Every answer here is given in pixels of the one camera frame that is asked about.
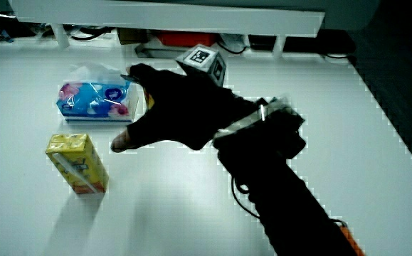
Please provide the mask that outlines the person's right hand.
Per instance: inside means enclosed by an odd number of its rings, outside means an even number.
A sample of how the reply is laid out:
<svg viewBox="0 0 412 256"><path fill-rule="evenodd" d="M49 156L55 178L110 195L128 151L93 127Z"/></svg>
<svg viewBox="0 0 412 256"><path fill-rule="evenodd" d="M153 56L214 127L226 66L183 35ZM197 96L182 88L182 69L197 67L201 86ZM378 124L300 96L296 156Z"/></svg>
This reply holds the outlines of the person's right hand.
<svg viewBox="0 0 412 256"><path fill-rule="evenodd" d="M199 150L218 130L258 109L255 102L201 75L180 75L145 63L128 66L126 71L139 80L154 104L114 138L110 148L115 153L165 140Z"/></svg>

